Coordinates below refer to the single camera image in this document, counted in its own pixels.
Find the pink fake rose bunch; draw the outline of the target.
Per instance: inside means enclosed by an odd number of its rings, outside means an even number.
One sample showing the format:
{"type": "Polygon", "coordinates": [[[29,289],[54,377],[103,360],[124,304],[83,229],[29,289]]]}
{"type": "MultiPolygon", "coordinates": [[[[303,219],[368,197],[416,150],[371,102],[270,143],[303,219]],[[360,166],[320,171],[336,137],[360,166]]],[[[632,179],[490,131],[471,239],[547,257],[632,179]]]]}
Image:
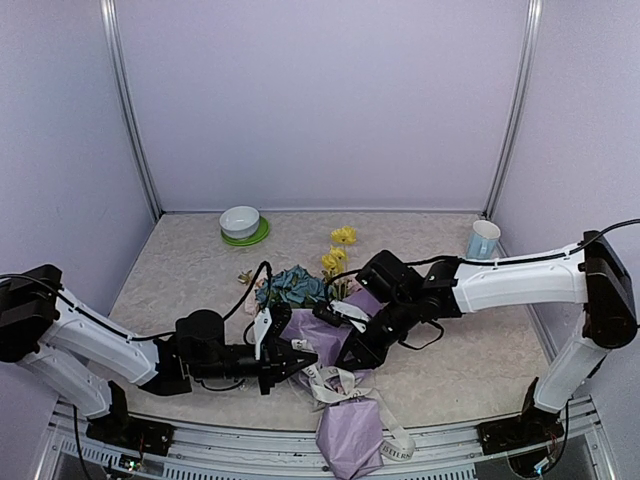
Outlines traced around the pink fake rose bunch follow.
{"type": "Polygon", "coordinates": [[[260,272],[259,274],[255,274],[252,270],[248,270],[246,272],[241,272],[238,275],[238,281],[244,286],[250,286],[250,293],[246,296],[244,300],[244,311],[247,314],[255,316],[259,310],[260,305],[257,300],[257,291],[263,286],[266,281],[266,274],[264,272],[260,272]]]}

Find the blue fake flower bunch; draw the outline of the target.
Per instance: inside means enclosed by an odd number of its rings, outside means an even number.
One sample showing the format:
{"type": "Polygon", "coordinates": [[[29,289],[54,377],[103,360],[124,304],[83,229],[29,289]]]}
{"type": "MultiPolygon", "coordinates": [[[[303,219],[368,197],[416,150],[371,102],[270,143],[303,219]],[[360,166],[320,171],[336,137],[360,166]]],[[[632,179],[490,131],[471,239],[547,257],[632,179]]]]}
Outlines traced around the blue fake flower bunch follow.
{"type": "Polygon", "coordinates": [[[266,279],[255,298],[262,307],[287,303],[294,309],[313,307],[325,299],[324,280],[296,265],[266,279]]]}

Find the clear printed cellophane wrap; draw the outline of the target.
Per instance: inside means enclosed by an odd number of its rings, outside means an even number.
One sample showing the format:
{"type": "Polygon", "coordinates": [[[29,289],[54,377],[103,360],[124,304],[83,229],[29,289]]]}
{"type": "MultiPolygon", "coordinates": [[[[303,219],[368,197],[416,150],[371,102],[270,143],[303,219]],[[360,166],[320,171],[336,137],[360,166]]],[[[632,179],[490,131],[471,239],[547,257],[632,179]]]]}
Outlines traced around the clear printed cellophane wrap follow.
{"type": "Polygon", "coordinates": [[[412,459],[416,444],[400,425],[375,388],[361,388],[354,373],[335,366],[324,367],[320,361],[302,369],[311,395],[318,404],[333,405],[349,400],[372,399],[377,402],[380,421],[391,435],[384,440],[381,454],[394,462],[412,459]]]}

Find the purple wrapping paper sheet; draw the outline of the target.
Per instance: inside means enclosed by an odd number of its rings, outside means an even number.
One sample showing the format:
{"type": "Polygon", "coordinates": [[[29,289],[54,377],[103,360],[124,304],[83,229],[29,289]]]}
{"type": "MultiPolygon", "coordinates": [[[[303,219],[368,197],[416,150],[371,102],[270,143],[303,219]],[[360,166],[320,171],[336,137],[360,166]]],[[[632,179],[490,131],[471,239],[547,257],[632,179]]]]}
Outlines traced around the purple wrapping paper sheet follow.
{"type": "MultiPolygon", "coordinates": [[[[329,367],[334,366],[351,330],[346,325],[333,327],[326,324],[316,318],[311,309],[295,309],[282,338],[289,340],[301,352],[316,353],[318,361],[329,367]]],[[[318,404],[302,371],[293,376],[292,383],[309,394],[314,409],[320,413],[316,446],[335,478],[359,479],[383,466],[383,425],[375,400],[318,404]]]]}

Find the yellow fake flower stem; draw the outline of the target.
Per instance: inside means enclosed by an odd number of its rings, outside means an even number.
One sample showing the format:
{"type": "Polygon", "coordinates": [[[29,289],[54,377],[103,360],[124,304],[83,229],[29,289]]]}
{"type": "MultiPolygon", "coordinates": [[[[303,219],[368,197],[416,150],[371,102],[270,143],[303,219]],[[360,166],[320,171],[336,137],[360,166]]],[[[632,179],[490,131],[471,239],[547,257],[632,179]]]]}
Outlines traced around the yellow fake flower stem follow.
{"type": "Polygon", "coordinates": [[[332,298],[342,300],[349,294],[351,274],[346,274],[349,270],[347,248],[356,244],[356,229],[351,226],[335,229],[330,234],[330,241],[329,252],[321,258],[322,274],[332,298]]]}

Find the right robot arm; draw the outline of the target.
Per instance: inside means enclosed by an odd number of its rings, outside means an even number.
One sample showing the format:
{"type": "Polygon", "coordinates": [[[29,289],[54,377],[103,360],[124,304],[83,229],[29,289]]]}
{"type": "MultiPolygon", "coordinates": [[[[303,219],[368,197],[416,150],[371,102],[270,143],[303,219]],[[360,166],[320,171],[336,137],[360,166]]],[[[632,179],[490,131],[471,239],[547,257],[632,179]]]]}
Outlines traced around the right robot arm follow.
{"type": "Polygon", "coordinates": [[[511,423],[512,436],[531,444],[557,422],[606,356],[638,333],[631,276],[605,235],[589,230],[578,243],[504,259],[441,255],[428,260],[424,275],[382,250],[358,270],[356,280],[383,307],[363,329],[351,331],[335,364],[350,371],[375,369],[419,323],[512,305],[579,304],[582,323],[549,370],[532,382],[511,423]]]}

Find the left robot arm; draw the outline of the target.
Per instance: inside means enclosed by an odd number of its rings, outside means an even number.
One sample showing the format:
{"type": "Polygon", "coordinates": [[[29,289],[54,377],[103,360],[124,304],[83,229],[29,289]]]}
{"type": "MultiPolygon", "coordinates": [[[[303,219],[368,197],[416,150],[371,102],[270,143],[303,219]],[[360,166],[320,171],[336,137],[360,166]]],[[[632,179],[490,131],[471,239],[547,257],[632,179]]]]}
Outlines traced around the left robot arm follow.
{"type": "Polygon", "coordinates": [[[195,381],[246,378],[267,395],[318,360],[312,349],[282,339],[290,318],[286,304],[260,311],[251,344],[227,343],[226,317],[209,309],[178,319],[169,332],[141,336],[78,300],[54,265],[1,276],[2,362],[37,376],[121,445],[139,436],[139,421],[128,413],[124,390],[87,361],[156,396],[189,393],[195,381]]]}

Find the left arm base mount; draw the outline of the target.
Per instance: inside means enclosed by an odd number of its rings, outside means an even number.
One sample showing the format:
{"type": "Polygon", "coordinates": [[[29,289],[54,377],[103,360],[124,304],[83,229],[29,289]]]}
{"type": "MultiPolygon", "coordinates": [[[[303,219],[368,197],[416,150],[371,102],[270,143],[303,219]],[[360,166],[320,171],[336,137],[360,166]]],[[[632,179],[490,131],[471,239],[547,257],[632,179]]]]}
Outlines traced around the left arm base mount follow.
{"type": "Polygon", "coordinates": [[[173,441],[175,428],[163,422],[132,418],[124,426],[90,422],[86,435],[102,443],[165,457],[173,441]]]}

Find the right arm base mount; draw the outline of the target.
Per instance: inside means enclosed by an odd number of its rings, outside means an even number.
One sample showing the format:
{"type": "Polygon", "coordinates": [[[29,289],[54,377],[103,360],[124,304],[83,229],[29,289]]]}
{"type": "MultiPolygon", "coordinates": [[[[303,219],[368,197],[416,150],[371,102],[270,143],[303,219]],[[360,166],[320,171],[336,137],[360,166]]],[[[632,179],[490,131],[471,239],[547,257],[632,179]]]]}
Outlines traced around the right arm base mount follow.
{"type": "Polygon", "coordinates": [[[480,423],[477,431],[484,455],[517,450],[564,435],[564,427],[559,421],[544,424],[522,421],[518,417],[480,423]]]}

